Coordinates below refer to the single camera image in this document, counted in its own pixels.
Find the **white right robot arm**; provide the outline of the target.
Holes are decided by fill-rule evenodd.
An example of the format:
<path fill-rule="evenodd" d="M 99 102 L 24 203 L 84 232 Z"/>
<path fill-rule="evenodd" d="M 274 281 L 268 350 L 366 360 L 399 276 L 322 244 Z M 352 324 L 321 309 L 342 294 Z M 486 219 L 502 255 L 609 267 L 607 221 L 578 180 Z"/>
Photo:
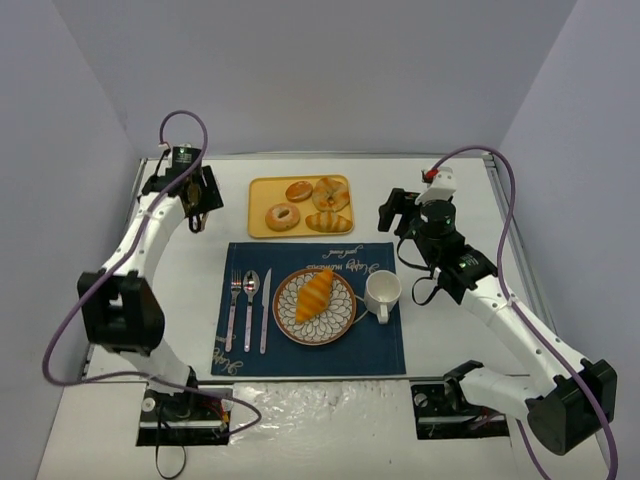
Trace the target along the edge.
<path fill-rule="evenodd" d="M 614 417 L 617 373 L 592 362 L 556 336 L 508 288 L 499 269 L 456 229 L 450 199 L 420 201 L 416 192 L 392 189 L 378 209 L 378 229 L 415 243 L 420 270 L 436 292 L 488 327 L 524 366 L 519 383 L 468 361 L 445 376 L 455 408 L 486 406 L 528 424 L 548 451 L 565 455 Z"/>

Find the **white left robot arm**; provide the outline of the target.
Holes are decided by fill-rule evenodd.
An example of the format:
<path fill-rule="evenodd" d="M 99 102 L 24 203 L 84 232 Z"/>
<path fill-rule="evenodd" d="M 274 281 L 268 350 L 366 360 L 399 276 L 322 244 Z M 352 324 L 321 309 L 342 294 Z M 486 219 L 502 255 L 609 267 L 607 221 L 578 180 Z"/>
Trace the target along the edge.
<path fill-rule="evenodd" d="M 212 168 L 199 160 L 200 149 L 163 146 L 169 166 L 147 180 L 116 252 L 100 270 L 83 273 L 77 290 L 90 295 L 81 307 L 89 342 L 127 360 L 152 391 L 174 396 L 195 389 L 197 378 L 164 340 L 153 277 L 177 227 L 186 222 L 192 233 L 203 231 L 209 213 L 224 203 Z"/>

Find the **large orange striped croissant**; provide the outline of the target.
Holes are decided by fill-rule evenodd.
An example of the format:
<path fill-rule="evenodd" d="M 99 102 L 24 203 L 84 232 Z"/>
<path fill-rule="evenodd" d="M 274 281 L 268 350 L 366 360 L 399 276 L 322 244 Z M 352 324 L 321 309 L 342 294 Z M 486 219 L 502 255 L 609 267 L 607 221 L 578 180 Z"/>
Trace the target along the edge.
<path fill-rule="evenodd" d="M 316 273 L 298 290 L 295 321 L 302 324 L 324 312 L 332 292 L 333 271 L 324 269 Z"/>

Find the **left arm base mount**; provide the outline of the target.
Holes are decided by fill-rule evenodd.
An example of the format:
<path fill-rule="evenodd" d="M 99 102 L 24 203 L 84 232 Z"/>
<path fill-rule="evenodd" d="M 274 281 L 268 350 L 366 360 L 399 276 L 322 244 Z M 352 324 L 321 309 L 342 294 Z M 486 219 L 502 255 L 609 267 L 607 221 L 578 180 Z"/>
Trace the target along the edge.
<path fill-rule="evenodd" d="M 230 408 L 218 398 L 184 394 L 178 399 L 147 388 L 136 446 L 223 446 L 230 440 L 229 424 Z"/>

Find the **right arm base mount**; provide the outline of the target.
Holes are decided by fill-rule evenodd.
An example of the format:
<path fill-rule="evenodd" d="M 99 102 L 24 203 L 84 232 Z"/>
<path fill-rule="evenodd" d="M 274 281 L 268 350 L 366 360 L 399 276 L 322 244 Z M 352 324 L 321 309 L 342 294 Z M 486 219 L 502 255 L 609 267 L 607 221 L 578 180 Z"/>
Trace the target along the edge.
<path fill-rule="evenodd" d="M 456 411 L 442 382 L 411 383 L 414 424 L 418 440 L 472 440 L 508 437 L 503 415 L 486 407 Z"/>

